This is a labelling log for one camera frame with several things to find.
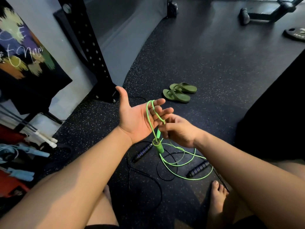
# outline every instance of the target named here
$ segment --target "green jump rope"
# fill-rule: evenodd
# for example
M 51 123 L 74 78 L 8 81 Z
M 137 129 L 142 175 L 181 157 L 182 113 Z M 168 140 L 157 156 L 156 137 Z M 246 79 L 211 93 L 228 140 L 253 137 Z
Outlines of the green jump rope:
M 183 148 L 181 148 L 181 147 L 174 146 L 171 142 L 170 142 L 170 144 L 168 144 L 168 143 L 162 143 L 163 138 L 162 138 L 162 140 L 160 140 L 161 132 L 160 132 L 159 129 L 158 129 L 158 130 L 157 130 L 157 134 L 155 134 L 154 128 L 153 128 L 153 126 L 152 126 L 152 124 L 151 124 L 151 122 L 150 122 L 150 119 L 149 119 L 149 111 L 148 111 L 148 105 L 149 105 L 149 103 L 151 103 L 152 108 L 153 108 L 155 114 L 156 114 L 157 117 L 163 122 L 163 124 L 165 124 L 165 120 L 163 120 L 163 119 L 158 115 L 158 113 L 155 111 L 155 107 L 154 107 L 154 105 L 153 105 L 153 102 L 154 102 L 154 100 L 150 100 L 150 101 L 147 102 L 147 104 L 146 104 L 146 115 L 147 115 L 148 123 L 149 123 L 149 125 L 150 125 L 150 127 L 151 127 L 151 129 L 152 129 L 152 133 L 153 133 L 153 135 L 154 135 L 154 137 L 155 137 L 155 138 L 153 139 L 153 141 L 152 141 L 152 144 L 156 147 L 156 149 L 157 149 L 157 151 L 158 151 L 158 153 L 159 153 L 159 156 L 160 156 L 160 158 L 161 158 L 163 164 L 165 165 L 165 167 L 166 167 L 173 175 L 176 175 L 177 177 L 183 178 L 183 179 L 186 179 L 186 180 L 201 180 L 201 179 L 204 179 L 204 178 L 208 177 L 208 176 L 211 174 L 211 172 L 213 171 L 213 167 L 212 167 L 211 171 L 210 171 L 206 176 L 201 177 L 201 178 L 194 178 L 194 179 L 191 179 L 191 178 L 186 178 L 186 177 L 182 177 L 182 176 L 180 176 L 180 175 L 177 175 L 176 173 L 174 173 L 173 171 L 171 171 L 171 170 L 169 169 L 169 167 L 166 165 L 166 164 L 168 164 L 168 165 L 171 165 L 171 166 L 176 166 L 176 167 L 178 167 L 178 166 L 183 166 L 183 165 L 186 165 L 186 164 L 190 163 L 190 162 L 194 159 L 194 157 L 199 157 L 199 158 L 203 158 L 203 159 L 206 159 L 206 158 L 203 157 L 203 156 L 197 155 L 197 154 L 196 154 L 196 149 L 195 149 L 195 148 L 194 148 L 194 153 L 190 153 L 190 152 L 188 152 L 188 151 L 185 151 L 185 150 L 184 150 Z M 169 146 L 172 146 L 172 147 L 174 147 L 174 148 L 176 148 L 176 149 L 182 150 L 182 151 L 183 151 L 182 158 L 181 158 L 179 161 L 174 162 L 174 163 L 169 163 L 169 162 L 167 162 L 167 161 L 162 157 L 162 153 L 164 153 L 163 145 L 169 145 Z M 186 163 L 184 163 L 184 164 L 178 165 L 178 162 L 180 162 L 180 161 L 183 159 L 185 153 L 188 153 L 188 154 L 193 155 L 192 158 L 191 158 L 188 162 L 186 162 Z

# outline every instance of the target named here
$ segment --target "green flip-flop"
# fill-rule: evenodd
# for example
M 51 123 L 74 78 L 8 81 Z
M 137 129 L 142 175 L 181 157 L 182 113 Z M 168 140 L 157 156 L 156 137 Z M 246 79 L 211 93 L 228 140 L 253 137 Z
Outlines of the green flip-flop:
M 182 103 L 188 103 L 191 99 L 190 96 L 182 93 L 179 90 L 168 90 L 168 89 L 164 89 L 163 90 L 163 95 L 166 99 L 168 100 L 177 100 L 180 101 Z
M 170 89 L 179 90 L 181 92 L 189 92 L 189 93 L 197 92 L 197 88 L 195 86 L 187 84 L 187 83 L 172 84 L 172 85 L 170 85 Z

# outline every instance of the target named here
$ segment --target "hand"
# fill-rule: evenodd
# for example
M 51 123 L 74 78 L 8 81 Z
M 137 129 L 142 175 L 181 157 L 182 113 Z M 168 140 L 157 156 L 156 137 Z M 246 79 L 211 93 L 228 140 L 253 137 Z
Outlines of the hand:
M 159 130 L 162 132 L 164 139 L 171 139 L 179 145 L 187 148 L 194 148 L 194 142 L 199 134 L 203 132 L 195 127 L 186 119 L 170 114 L 166 118 L 165 125 L 159 125 Z
M 146 138 L 151 132 L 151 127 L 147 120 L 146 103 L 130 107 L 128 102 L 128 95 L 124 88 L 117 86 L 117 91 L 120 93 L 120 124 L 119 128 L 125 132 L 131 139 L 132 143 L 139 142 Z M 157 99 L 154 101 L 155 111 L 158 115 L 166 120 L 173 108 L 166 108 L 162 110 L 160 105 L 165 103 L 165 99 Z M 153 128 L 161 124 L 161 120 L 155 114 L 152 105 L 148 105 L 149 118 Z

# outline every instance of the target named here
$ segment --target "painted canvas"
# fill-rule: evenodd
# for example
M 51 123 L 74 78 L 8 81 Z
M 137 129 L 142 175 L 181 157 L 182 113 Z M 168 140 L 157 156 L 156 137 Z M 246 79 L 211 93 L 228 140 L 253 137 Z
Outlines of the painted canvas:
M 71 81 L 9 3 L 0 0 L 1 93 L 20 114 L 46 112 Z

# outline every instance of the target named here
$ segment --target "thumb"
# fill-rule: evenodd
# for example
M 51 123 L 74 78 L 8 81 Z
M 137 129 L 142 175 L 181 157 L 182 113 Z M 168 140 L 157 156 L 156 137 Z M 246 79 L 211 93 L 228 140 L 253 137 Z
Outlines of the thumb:
M 165 132 L 177 130 L 178 127 L 178 123 L 166 123 L 165 125 L 159 125 L 158 129 L 160 132 Z
M 116 86 L 115 88 L 120 94 L 120 108 L 130 107 L 126 90 L 120 86 Z

